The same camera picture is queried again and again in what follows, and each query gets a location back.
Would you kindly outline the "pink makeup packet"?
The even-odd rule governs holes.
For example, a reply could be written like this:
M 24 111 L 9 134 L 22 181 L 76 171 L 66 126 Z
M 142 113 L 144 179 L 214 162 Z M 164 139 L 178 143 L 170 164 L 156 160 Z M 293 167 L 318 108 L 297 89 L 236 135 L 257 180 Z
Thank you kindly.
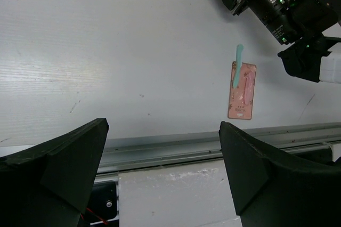
M 231 82 L 228 104 L 228 118 L 251 120 L 253 114 L 253 99 L 256 79 L 256 66 L 242 63 L 239 69 L 237 86 L 233 87 L 237 62 L 232 62 Z

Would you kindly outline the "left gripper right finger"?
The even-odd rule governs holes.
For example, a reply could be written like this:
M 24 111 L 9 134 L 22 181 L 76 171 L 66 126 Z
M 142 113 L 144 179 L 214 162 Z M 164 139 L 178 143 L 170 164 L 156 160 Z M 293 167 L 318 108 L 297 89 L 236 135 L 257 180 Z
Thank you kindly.
M 243 226 L 340 226 L 340 161 L 289 154 L 227 122 L 219 137 Z

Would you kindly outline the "teal makeup spatula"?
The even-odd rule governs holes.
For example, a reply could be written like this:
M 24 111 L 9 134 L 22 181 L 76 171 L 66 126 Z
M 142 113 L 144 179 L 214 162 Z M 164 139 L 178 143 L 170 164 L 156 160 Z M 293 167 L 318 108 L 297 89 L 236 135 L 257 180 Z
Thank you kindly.
M 236 69 L 233 77 L 233 83 L 232 87 L 237 88 L 239 83 L 239 75 L 240 75 L 240 69 L 242 66 L 242 52 L 243 52 L 244 46 L 242 44 L 238 44 L 236 48 Z

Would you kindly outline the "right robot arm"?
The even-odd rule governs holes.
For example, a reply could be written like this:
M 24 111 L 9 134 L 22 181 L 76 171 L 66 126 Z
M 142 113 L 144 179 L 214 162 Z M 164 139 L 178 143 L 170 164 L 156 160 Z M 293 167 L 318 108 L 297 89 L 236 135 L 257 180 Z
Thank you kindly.
M 278 53 L 285 71 L 312 82 L 340 83 L 338 37 L 323 32 L 340 22 L 340 0 L 222 0 L 233 15 L 251 9 L 272 36 L 289 47 Z

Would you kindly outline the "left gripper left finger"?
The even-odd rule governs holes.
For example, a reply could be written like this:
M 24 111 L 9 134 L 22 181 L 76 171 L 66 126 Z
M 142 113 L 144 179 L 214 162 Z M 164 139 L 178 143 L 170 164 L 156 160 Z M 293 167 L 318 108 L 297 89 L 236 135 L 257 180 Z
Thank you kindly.
M 1 226 L 77 226 L 108 131 L 107 120 L 97 118 L 1 157 Z

